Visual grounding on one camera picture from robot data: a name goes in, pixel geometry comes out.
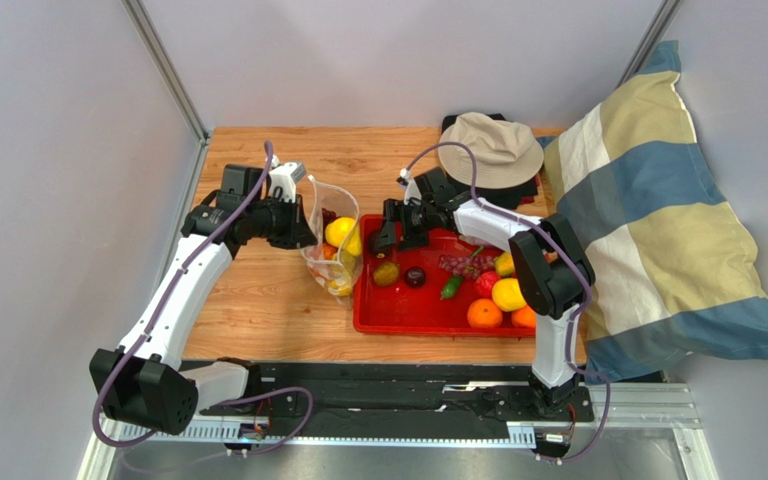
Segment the clear dotted zip top bag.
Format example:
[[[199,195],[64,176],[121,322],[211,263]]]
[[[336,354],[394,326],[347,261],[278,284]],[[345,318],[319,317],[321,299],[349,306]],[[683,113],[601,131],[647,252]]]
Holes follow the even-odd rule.
[[[361,273],[359,205],[346,189],[308,176],[314,194],[307,217],[316,243],[301,255],[316,283],[343,306],[352,304],[354,286]]]

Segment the yellow lemon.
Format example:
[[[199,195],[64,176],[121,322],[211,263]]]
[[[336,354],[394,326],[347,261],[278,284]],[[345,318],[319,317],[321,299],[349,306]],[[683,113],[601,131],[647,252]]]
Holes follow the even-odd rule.
[[[516,278],[503,278],[492,287],[491,300],[503,312],[513,312],[527,306]]]

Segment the small orange pumpkin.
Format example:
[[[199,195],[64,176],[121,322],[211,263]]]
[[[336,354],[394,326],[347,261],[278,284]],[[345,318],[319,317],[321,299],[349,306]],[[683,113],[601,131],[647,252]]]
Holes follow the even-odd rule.
[[[339,249],[337,247],[334,247],[333,245],[328,244],[327,242],[322,244],[321,248],[321,258],[323,260],[333,261],[338,254]]]

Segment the yellow banana bunch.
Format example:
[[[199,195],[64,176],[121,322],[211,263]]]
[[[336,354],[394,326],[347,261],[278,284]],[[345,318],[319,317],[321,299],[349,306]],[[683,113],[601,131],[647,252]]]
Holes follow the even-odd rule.
[[[356,281],[357,259],[348,255],[328,265],[325,286],[336,297],[350,296]]]

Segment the dark purple grape bunch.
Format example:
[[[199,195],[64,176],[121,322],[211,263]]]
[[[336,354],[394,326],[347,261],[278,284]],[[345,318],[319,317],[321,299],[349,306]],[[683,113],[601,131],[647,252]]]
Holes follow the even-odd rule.
[[[337,215],[336,212],[334,212],[332,210],[329,210],[329,209],[326,209],[326,208],[322,208],[321,209],[321,217],[322,217],[322,224],[323,224],[323,226],[327,227],[328,225],[330,225],[332,222],[334,222],[338,218],[338,215]]]

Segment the yellow pear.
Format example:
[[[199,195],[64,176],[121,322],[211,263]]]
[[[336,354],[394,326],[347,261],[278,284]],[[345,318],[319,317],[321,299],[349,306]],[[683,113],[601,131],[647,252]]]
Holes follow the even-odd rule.
[[[357,221],[354,218],[338,217],[325,227],[325,241],[351,256],[359,257],[362,254],[363,245],[356,224]]]

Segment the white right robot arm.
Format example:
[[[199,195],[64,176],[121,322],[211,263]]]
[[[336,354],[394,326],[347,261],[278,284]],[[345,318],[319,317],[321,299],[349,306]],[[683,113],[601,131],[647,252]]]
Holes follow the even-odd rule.
[[[560,214],[537,218],[501,209],[458,191],[439,168],[416,178],[403,170],[397,182],[404,196],[384,201],[373,252],[426,247],[431,231],[443,229],[511,254],[516,291],[536,314],[531,402],[544,415],[562,410],[581,376],[574,336],[595,280],[569,221]]]

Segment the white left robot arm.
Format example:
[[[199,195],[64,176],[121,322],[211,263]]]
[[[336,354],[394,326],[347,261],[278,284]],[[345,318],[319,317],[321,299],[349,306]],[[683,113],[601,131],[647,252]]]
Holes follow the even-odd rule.
[[[306,175],[297,161],[267,168],[230,165],[220,188],[191,210],[172,264],[146,310],[115,349],[99,349],[90,361],[98,391],[97,434],[101,418],[108,418],[176,435],[195,414],[243,397],[256,373],[253,363],[222,358],[183,371],[183,350],[240,247],[252,239],[284,250],[316,244],[297,192]]]

